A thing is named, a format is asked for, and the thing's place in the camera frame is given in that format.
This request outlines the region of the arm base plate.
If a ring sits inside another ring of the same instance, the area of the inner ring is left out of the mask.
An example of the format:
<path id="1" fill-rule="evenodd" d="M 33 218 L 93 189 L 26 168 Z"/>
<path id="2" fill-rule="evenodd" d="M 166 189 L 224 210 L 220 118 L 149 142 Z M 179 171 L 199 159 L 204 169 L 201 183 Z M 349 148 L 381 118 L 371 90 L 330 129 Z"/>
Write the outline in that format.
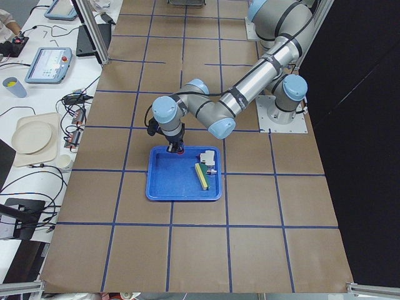
<path id="1" fill-rule="evenodd" d="M 244 18 L 245 21 L 245 27 L 246 27 L 246 36 L 248 41 L 259 41 L 260 38 L 256 34 L 256 27 L 253 22 L 249 20 L 249 18 L 246 16 Z"/>
<path id="2" fill-rule="evenodd" d="M 281 111 L 276 107 L 276 97 L 259 95 L 256 98 L 256 108 L 261 133 L 307 134 L 303 107 L 300 103 L 291 112 Z"/>

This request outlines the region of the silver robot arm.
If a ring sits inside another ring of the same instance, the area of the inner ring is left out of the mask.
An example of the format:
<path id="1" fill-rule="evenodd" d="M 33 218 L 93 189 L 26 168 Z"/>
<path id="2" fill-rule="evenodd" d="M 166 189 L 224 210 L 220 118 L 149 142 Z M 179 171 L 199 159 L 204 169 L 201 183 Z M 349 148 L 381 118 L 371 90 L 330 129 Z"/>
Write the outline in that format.
<path id="1" fill-rule="evenodd" d="M 229 89 L 214 97 L 200 79 L 187 82 L 178 92 L 154 100 L 145 122 L 150 136 L 160 134 L 169 143 L 169 153 L 184 152 L 185 125 L 181 119 L 191 113 L 217 139 L 228 137 L 236 127 L 235 118 L 265 89 L 275 97 L 269 118 L 288 124 L 308 91 L 300 75 L 283 69 L 296 62 L 311 45 L 314 14 L 299 1 L 253 1 L 247 18 L 266 52 Z"/>

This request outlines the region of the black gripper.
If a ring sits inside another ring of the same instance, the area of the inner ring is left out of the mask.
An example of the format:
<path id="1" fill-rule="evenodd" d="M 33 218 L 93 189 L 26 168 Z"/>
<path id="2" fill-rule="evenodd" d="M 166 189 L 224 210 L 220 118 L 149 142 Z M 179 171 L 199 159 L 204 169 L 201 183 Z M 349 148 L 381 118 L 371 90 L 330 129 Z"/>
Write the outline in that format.
<path id="1" fill-rule="evenodd" d="M 155 134 L 163 135 L 169 143 L 166 151 L 169 153 L 175 153 L 176 151 L 180 151 L 184 149 L 184 133 L 185 133 L 185 124 L 179 121 L 177 127 L 173 130 L 165 129 L 166 124 L 158 123 L 155 118 L 151 118 L 149 124 L 147 126 L 147 133 L 150 136 L 154 136 Z"/>

